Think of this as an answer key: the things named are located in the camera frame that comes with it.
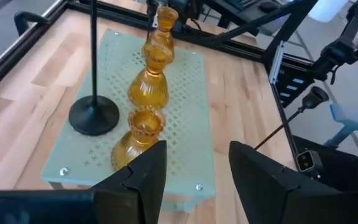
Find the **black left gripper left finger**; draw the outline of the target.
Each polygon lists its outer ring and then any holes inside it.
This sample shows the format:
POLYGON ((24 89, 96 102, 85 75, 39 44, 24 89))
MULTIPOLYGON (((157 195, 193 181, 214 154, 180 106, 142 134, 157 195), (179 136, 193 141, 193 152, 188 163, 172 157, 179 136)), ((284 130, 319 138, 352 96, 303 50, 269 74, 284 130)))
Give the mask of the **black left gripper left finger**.
POLYGON ((167 175, 167 142, 158 141, 94 185, 97 224, 157 224, 167 175))

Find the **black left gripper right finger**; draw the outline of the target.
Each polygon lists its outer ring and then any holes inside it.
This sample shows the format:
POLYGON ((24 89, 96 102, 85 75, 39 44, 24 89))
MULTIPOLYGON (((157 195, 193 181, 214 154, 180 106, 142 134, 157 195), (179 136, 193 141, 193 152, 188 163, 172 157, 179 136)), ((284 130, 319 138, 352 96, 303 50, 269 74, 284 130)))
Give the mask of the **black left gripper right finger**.
POLYGON ((238 141, 229 145, 229 164, 250 224, 281 224, 288 194, 300 187, 295 172, 238 141))

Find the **amber twisted glass candle holder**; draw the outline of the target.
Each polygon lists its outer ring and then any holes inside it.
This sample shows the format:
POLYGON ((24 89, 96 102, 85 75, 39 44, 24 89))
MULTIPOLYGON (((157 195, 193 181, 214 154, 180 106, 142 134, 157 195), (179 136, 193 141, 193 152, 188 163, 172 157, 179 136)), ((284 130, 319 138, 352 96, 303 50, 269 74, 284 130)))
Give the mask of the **amber twisted glass candle holder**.
POLYGON ((172 63, 175 58, 174 42, 171 34, 175 21, 178 19, 176 10, 168 6, 157 8, 157 28, 147 38, 142 52, 147 59, 161 62, 165 65, 172 63))

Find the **amber wide-cup glass candle holder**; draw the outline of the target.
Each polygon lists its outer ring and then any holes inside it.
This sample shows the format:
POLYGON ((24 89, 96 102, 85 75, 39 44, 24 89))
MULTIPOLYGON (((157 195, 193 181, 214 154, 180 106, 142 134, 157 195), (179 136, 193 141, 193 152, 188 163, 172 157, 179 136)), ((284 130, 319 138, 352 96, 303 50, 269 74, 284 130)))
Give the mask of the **amber wide-cup glass candle holder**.
POLYGON ((118 140, 111 152, 111 164, 115 171, 158 142, 159 134, 165 127, 165 116, 151 106, 134 108, 127 120, 130 130, 118 140))

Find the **amber bell-shaped glass candle holder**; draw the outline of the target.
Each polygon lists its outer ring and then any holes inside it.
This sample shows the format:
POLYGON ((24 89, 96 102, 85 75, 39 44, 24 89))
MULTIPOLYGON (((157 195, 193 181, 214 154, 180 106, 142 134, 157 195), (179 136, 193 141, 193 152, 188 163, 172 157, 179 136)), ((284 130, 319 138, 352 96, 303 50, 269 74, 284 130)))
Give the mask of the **amber bell-shaped glass candle holder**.
POLYGON ((169 101, 168 83, 163 70, 171 62, 172 53, 165 47, 143 48, 145 68, 132 81, 128 97, 135 106, 162 109, 169 101))

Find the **tall black metal candlestick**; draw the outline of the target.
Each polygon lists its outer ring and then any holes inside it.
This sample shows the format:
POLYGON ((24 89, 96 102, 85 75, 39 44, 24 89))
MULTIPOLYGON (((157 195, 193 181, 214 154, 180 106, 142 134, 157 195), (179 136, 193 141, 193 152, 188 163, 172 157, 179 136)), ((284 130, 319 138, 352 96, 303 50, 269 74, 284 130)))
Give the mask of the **tall black metal candlestick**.
POLYGON ((92 95, 84 96, 74 102, 69 110, 68 120, 75 131, 87 136, 100 136, 117 126, 119 110, 115 102, 98 95, 97 0, 90 0, 90 6, 92 95))

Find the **black computer mouse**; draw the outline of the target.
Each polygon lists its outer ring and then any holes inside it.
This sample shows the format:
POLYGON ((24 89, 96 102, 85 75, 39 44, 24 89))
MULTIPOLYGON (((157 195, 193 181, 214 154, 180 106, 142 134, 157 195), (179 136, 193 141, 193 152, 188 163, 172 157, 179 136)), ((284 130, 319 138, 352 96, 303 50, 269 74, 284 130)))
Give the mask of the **black computer mouse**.
POLYGON ((266 14, 269 14, 279 8, 280 6, 274 2, 262 2, 258 5, 258 9, 266 14))

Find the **green perforated metal tray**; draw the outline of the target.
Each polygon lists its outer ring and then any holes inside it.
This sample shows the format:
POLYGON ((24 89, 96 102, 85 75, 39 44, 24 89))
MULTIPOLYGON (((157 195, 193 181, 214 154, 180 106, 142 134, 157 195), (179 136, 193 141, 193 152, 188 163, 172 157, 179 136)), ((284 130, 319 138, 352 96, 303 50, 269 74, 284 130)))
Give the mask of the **green perforated metal tray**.
MULTIPOLYGON (((143 44, 141 37, 105 31, 98 49, 98 91, 117 104, 119 122, 96 137, 84 136, 65 123, 42 171, 43 180, 94 185, 112 174, 112 148, 129 130, 132 104, 127 90, 145 65, 143 44)), ((189 212, 215 195, 204 58, 176 48, 174 61, 164 73, 169 101, 162 111, 166 124, 159 136, 167 142, 162 208, 189 212)))

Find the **blue chair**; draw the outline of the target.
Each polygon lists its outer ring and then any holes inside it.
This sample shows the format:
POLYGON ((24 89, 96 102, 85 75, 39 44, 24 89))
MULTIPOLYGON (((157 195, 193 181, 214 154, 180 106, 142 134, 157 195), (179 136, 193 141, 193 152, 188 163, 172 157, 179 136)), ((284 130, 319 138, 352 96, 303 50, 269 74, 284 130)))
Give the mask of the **blue chair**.
POLYGON ((339 104, 330 104, 329 108, 333 120, 341 123, 343 127, 331 139, 328 139, 324 146, 336 149, 343 140, 354 131, 358 131, 358 109, 339 104))

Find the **black panel with white labels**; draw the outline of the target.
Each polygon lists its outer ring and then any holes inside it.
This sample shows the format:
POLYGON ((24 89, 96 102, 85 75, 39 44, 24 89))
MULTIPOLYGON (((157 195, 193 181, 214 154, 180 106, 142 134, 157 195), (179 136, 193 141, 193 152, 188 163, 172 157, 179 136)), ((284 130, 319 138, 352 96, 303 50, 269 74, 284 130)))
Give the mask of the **black panel with white labels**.
POLYGON ((281 66, 275 87, 282 107, 286 108, 313 83, 311 76, 281 66))

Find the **white rounded object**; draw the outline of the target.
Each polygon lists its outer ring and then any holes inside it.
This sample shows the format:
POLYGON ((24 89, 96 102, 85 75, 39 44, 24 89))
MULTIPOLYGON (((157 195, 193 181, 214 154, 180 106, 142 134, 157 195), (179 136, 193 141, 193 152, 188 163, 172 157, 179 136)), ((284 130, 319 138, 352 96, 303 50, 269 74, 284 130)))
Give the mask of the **white rounded object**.
POLYGON ((346 5, 348 0, 318 0, 308 17, 318 22, 329 22, 346 5))

